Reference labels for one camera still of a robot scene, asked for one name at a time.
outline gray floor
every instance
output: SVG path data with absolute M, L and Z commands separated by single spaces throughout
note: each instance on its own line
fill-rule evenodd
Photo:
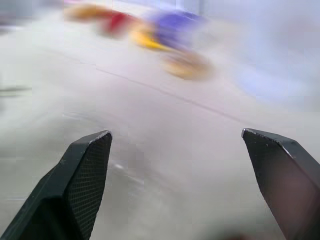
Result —
M 111 130 L 91 239 L 199 240 L 232 227 L 281 239 L 241 130 L 297 139 L 317 158 L 319 115 L 266 105 L 239 89 L 224 31 L 226 39 L 206 51 L 214 74 L 184 81 L 162 70 L 160 53 L 97 30 L 56 12 L 0 37 L 1 87 L 31 88 L 0 98 L 0 233 L 71 142 Z

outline blurred colorful objects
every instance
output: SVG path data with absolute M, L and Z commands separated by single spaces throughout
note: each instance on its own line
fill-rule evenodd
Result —
M 154 34 L 154 28 L 149 24 L 140 24 L 132 33 L 132 39 L 141 47 L 154 50 L 170 51 L 171 48 L 159 43 Z
M 159 50 L 191 48 L 191 33 L 205 19 L 193 13 L 172 11 L 153 16 L 138 26 L 134 41 L 141 46 Z

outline orange object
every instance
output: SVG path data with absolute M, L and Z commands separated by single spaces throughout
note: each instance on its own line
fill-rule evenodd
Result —
M 68 19 L 87 21 L 97 18 L 103 18 L 106 16 L 111 16 L 113 12 L 113 10 L 108 9 L 104 6 L 88 3 L 68 8 L 65 11 L 65 15 Z

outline purple object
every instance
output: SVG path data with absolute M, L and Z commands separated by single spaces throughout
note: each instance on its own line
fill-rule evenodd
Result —
M 204 18 L 190 12 L 170 12 L 155 21 L 155 38 L 170 48 L 190 48 L 188 34 L 203 21 Z

